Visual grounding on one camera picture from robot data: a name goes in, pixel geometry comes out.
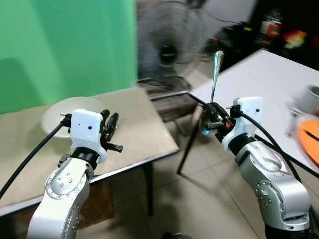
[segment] green screen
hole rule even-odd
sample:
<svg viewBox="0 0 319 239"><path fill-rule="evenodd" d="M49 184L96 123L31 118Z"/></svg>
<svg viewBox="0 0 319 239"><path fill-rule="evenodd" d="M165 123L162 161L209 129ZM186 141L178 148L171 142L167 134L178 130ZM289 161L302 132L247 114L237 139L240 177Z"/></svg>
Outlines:
<svg viewBox="0 0 319 239"><path fill-rule="evenodd" d="M1 0L0 114L128 88L134 0Z"/></svg>

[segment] tabletop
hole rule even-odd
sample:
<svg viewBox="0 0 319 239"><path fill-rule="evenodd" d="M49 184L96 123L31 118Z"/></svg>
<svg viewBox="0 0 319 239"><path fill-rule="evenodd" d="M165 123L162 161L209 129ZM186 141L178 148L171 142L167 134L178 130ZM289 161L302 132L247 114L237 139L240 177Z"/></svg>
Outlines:
<svg viewBox="0 0 319 239"><path fill-rule="evenodd" d="M205 103L210 101L212 88L212 80L207 80L207 83L190 92ZM214 101L225 108L232 105L235 98L263 97L261 125L287 154L319 173L319 168L303 152L296 139L286 137L288 125L292 120L289 104L306 90L308 85L319 85L318 71L259 50L219 75ZM256 134L266 139L259 130Z"/></svg>
<svg viewBox="0 0 319 239"><path fill-rule="evenodd" d="M111 114L119 113L118 129L111 142L124 147L122 153L107 152L106 162L94 171L95 181L179 150L143 89L131 88L94 97L104 103ZM1 188L45 137L40 121L49 106L0 115ZM46 178L70 146L69 138L53 138L45 145L10 186L0 200L0 208L42 195Z"/></svg>

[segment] white plate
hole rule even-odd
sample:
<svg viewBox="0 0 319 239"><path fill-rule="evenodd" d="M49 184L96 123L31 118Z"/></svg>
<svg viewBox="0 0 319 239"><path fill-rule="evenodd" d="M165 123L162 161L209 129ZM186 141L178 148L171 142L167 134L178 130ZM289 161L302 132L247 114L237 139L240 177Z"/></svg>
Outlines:
<svg viewBox="0 0 319 239"><path fill-rule="evenodd" d="M86 109L89 111L101 112L105 106L95 98L92 97L72 97L59 101L52 105L43 115L41 120L41 128L49 134L64 118L60 114L72 113L77 109ZM68 138L68 128L63 127L55 134L56 138Z"/></svg>

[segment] orange plate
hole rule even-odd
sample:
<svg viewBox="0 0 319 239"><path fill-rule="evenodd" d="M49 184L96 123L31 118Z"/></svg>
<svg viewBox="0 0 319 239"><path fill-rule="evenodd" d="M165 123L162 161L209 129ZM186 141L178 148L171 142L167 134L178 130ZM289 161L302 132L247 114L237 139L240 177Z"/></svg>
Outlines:
<svg viewBox="0 0 319 239"><path fill-rule="evenodd" d="M297 136L304 151L319 166L319 121L310 119L302 122Z"/></svg>

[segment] black wire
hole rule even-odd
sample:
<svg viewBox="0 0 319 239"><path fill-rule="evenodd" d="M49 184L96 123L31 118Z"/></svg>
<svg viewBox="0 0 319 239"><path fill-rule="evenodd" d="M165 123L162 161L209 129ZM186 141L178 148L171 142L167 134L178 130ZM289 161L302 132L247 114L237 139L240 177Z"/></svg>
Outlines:
<svg viewBox="0 0 319 239"><path fill-rule="evenodd" d="M60 124L50 133L47 137L42 140L38 146L25 158L25 160L20 164L20 166L15 170L15 172L11 175L9 180L5 183L3 188L0 191L0 199L3 197L5 192L8 190L12 182L18 176L18 174L22 171L22 169L27 165L27 163L35 156L36 153L64 126L64 121L61 121Z"/></svg>
<svg viewBox="0 0 319 239"><path fill-rule="evenodd" d="M213 14L211 14L209 11L207 11L207 10L205 10L205 9L202 9L202 11L203 11L204 13L206 13L207 15L209 15L210 17L216 19L217 21L229 22L229 23L234 23L234 24L240 24L239 22L236 22L236 21L225 21L225 20L221 20L221 19L215 17Z"/></svg>
<svg viewBox="0 0 319 239"><path fill-rule="evenodd" d="M301 178L299 177L295 167L293 166L293 164L289 161L289 159L286 158L286 153L280 148L280 146L277 144L277 142L274 140L274 138L272 138L272 136L258 123L256 122L253 118L251 118L250 116L246 115L243 112L240 112L240 115L244 118L246 118L247 120L249 120L252 124L254 124L269 140L270 142L274 145L276 151L278 153L281 154L281 156L283 157L284 161L288 164L289 168L291 169L294 177L302 183ZM317 225L317 227L319 228L319 219L318 216L316 214L316 212L314 211L314 208L310 205L310 214L313 216L315 223Z"/></svg>

